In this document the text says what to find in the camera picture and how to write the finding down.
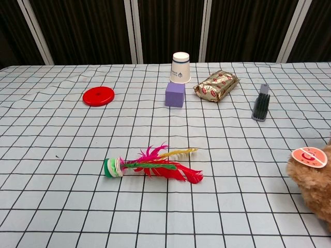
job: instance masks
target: green feather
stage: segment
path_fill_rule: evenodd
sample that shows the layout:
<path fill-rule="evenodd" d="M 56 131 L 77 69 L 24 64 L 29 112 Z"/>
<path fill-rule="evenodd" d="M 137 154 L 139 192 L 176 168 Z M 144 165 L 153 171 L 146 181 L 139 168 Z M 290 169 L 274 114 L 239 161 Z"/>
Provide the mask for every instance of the green feather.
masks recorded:
<path fill-rule="evenodd" d="M 176 165 L 174 164 L 140 164 L 140 163 L 133 163 L 133 164 L 124 164 L 125 167 L 128 168 L 166 168 L 166 169 L 177 169 Z"/>

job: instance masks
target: red frisbee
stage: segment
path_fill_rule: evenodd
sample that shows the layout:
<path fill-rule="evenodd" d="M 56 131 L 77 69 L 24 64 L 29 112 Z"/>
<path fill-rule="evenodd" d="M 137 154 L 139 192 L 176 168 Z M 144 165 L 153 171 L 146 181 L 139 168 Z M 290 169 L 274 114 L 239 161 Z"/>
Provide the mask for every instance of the red frisbee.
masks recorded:
<path fill-rule="evenodd" d="M 110 103 L 114 97 L 115 93 L 111 88 L 100 86 L 85 92 L 83 101 L 89 106 L 98 107 Z"/>

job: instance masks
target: cube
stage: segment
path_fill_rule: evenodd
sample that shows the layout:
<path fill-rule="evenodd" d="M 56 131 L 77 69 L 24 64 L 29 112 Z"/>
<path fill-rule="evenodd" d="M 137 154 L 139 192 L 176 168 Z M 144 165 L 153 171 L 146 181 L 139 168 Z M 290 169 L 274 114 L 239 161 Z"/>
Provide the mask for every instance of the cube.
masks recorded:
<path fill-rule="evenodd" d="M 185 84 L 169 82 L 165 91 L 165 105 L 171 107 L 183 107 L 185 98 Z"/>

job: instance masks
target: round tag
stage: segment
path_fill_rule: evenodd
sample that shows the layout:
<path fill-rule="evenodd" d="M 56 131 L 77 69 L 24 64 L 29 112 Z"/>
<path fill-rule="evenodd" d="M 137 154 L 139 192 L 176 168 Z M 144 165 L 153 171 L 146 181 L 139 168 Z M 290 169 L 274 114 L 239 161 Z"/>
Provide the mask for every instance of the round tag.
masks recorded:
<path fill-rule="evenodd" d="M 313 168 L 323 168 L 327 164 L 326 154 L 315 147 L 296 149 L 292 152 L 292 157 L 301 164 Z"/>
<path fill-rule="evenodd" d="M 110 103 L 114 97 L 115 93 L 111 88 L 100 86 L 85 92 L 83 101 L 89 106 L 99 107 Z"/>

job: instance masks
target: yellow feather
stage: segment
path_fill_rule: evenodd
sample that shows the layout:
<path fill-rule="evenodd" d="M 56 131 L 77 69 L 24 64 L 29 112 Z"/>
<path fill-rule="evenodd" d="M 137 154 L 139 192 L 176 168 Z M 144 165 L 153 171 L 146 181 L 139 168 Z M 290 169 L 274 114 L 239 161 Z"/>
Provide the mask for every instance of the yellow feather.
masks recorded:
<path fill-rule="evenodd" d="M 189 148 L 187 150 L 176 150 L 176 151 L 172 151 L 172 152 L 168 152 L 168 153 L 163 153 L 163 154 L 160 155 L 160 157 L 166 158 L 166 157 L 179 155 L 179 154 L 189 154 L 190 152 L 194 152 L 194 151 L 197 151 L 197 150 L 198 149 L 196 149 L 196 148 Z"/>

